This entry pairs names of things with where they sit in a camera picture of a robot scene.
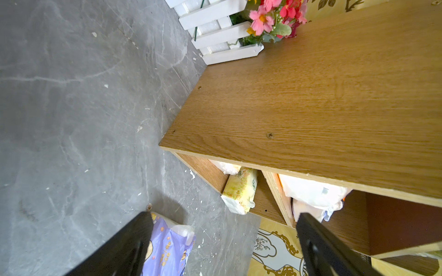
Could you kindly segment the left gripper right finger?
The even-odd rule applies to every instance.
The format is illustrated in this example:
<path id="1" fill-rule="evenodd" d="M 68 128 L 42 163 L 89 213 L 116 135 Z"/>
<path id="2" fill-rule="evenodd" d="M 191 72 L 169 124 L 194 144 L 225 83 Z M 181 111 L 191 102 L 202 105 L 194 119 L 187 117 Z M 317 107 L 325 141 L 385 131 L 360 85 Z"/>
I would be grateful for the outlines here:
<path id="1" fill-rule="evenodd" d="M 311 214 L 301 213 L 296 229 L 310 276 L 380 275 Z"/>

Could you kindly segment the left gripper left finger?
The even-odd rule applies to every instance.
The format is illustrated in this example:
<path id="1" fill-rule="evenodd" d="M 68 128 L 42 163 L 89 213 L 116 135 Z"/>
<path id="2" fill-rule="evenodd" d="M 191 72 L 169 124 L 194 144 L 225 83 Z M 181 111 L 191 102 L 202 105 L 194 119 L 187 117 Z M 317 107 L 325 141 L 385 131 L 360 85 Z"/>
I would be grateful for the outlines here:
<path id="1" fill-rule="evenodd" d="M 140 212 L 68 276 L 140 276 L 153 233 L 149 211 Z"/>

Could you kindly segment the purple tissue pack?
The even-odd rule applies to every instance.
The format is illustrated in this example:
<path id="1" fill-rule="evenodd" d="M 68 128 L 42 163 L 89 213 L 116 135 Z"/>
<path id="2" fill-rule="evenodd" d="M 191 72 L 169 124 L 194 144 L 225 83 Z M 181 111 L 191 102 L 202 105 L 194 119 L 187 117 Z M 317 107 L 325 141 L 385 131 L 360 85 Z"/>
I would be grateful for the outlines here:
<path id="1" fill-rule="evenodd" d="M 182 276 L 196 235 L 190 225 L 177 224 L 173 220 L 151 214 L 153 233 L 143 264 L 143 276 Z"/>

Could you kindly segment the orange tissue pack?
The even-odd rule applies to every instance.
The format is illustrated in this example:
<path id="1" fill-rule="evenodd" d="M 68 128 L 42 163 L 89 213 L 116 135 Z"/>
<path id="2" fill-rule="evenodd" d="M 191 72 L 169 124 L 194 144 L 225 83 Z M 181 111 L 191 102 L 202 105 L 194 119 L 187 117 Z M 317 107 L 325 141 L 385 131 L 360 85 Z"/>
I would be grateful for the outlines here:
<path id="1" fill-rule="evenodd" d="M 340 210 L 352 189 L 279 174 L 284 193 L 297 201 L 323 210 Z"/>

